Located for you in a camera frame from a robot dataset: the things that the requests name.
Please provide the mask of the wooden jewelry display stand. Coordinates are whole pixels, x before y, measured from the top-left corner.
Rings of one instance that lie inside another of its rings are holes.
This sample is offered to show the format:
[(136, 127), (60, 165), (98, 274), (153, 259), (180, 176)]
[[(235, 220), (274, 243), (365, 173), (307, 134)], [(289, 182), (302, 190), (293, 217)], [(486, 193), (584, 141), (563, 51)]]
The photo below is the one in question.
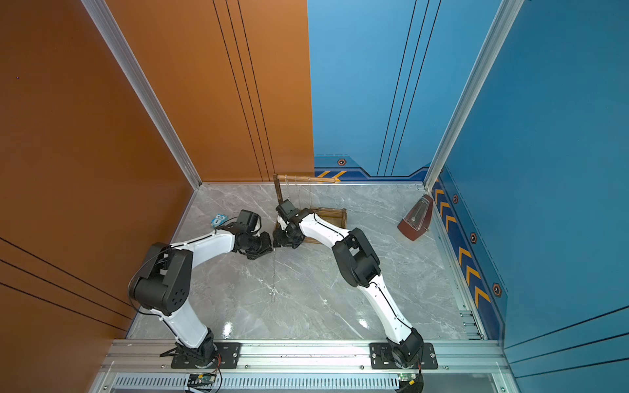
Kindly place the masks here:
[[(291, 219), (290, 223), (297, 224), (301, 232), (306, 236), (303, 243), (320, 244), (332, 248), (337, 242), (344, 239), (348, 234), (347, 211), (345, 209), (327, 208), (321, 206), (298, 207), (288, 195), (283, 194), (282, 183), (309, 183), (315, 178), (304, 176), (273, 175), (278, 204), (284, 200), (290, 200), (299, 210), (299, 213)], [(280, 224), (284, 229), (288, 224), (278, 216), (276, 224)]]

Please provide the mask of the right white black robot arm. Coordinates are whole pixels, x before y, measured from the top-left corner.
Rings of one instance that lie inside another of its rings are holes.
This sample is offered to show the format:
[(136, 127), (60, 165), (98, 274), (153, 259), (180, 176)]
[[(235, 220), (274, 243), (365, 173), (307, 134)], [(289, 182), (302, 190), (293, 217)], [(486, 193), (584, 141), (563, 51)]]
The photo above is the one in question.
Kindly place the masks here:
[(299, 210), (285, 200), (276, 207), (274, 246), (299, 247), (310, 237), (330, 248), (340, 275), (368, 299), (384, 327), (391, 355), (400, 368), (420, 361), (424, 339), (396, 304), (384, 281), (380, 259), (361, 229), (342, 229), (310, 209)]

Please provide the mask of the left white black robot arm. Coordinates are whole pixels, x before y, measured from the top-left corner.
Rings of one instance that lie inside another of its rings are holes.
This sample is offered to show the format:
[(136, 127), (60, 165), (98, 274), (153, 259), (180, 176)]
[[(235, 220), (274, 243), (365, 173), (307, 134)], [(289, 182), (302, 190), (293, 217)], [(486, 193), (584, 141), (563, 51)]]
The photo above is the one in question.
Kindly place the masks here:
[(170, 329), (175, 337), (175, 349), (171, 352), (174, 357), (197, 368), (216, 365), (214, 335), (188, 299), (193, 269), (231, 252), (249, 260), (269, 254), (273, 251), (270, 234), (260, 228), (260, 216), (242, 210), (236, 219), (209, 234), (180, 243), (157, 242), (149, 247), (142, 266), (129, 280), (128, 298)]

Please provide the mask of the small blue owl toy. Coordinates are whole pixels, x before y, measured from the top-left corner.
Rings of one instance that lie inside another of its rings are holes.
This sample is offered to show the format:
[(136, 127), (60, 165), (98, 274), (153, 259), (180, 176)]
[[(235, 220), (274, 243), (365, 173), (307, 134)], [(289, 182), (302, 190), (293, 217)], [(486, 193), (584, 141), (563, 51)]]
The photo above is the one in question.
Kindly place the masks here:
[(221, 225), (225, 224), (229, 220), (227, 215), (217, 214), (216, 217), (211, 221), (211, 226), (214, 229), (218, 229)]

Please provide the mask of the dark red metronome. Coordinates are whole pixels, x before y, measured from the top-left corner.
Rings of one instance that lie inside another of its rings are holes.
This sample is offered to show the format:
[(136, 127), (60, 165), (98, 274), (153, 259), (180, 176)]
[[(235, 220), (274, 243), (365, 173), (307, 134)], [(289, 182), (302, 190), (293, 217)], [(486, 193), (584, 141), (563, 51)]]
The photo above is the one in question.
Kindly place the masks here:
[(422, 196), (399, 222), (398, 230), (411, 241), (423, 236), (429, 230), (433, 203), (433, 198), (429, 194)]

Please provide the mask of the left green circuit board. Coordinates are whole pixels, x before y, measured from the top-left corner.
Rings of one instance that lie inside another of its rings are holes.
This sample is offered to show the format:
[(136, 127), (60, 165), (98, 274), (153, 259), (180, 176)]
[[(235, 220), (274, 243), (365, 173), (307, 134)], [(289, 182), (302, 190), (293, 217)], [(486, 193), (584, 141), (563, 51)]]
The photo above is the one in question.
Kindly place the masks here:
[(211, 373), (194, 373), (188, 376), (187, 388), (197, 390), (211, 390), (214, 388), (217, 376)]

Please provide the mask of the green circuit board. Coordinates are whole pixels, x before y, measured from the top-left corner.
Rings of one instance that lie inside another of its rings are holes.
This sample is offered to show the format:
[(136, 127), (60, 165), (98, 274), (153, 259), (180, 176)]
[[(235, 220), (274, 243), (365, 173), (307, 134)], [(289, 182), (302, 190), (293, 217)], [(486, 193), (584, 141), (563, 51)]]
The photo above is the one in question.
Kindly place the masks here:
[(214, 388), (217, 376), (211, 373), (194, 373), (188, 376), (187, 388), (197, 390), (211, 390)]
[(399, 389), (404, 389), (407, 386), (419, 386), (424, 384), (424, 376), (421, 373), (399, 373)]

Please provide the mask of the right green circuit board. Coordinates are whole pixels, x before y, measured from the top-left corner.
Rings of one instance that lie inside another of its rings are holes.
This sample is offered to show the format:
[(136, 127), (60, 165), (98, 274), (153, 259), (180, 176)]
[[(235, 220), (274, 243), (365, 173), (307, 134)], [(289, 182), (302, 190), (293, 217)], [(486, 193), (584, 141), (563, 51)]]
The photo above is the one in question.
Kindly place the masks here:
[(424, 384), (424, 376), (421, 373), (399, 373), (399, 389), (404, 389), (407, 386), (419, 386)]

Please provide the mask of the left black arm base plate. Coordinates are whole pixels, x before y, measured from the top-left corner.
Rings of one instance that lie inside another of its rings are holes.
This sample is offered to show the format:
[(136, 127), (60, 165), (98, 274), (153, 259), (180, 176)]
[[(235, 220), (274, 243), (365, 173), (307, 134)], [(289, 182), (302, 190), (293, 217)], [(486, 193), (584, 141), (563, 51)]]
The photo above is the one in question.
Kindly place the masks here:
[(240, 342), (212, 342), (198, 349), (177, 344), (173, 350), (163, 353), (172, 356), (170, 368), (185, 369), (236, 369), (241, 355)]

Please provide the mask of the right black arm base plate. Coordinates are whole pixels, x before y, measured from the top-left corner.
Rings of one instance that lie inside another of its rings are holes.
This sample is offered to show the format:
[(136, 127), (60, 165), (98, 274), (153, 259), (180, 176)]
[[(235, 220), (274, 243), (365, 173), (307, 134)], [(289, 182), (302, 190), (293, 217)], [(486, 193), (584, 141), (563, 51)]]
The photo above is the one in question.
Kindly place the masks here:
[(403, 350), (394, 349), (389, 342), (372, 342), (369, 344), (371, 368), (376, 370), (437, 370), (439, 368), (434, 346), (424, 342), (420, 350), (410, 356)]

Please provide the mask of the aluminium front rail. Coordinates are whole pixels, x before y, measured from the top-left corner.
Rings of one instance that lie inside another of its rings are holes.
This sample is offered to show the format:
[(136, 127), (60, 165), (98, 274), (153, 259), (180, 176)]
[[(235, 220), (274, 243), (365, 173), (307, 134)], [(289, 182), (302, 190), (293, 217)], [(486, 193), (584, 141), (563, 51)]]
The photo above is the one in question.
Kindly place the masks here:
[[(371, 340), (225, 340), (219, 369), (239, 373), (369, 373), (382, 361)], [(170, 373), (173, 358), (166, 354), (172, 340), (115, 340), (99, 371)], [(423, 373), (509, 373), (496, 341), (446, 340), (424, 344)]]

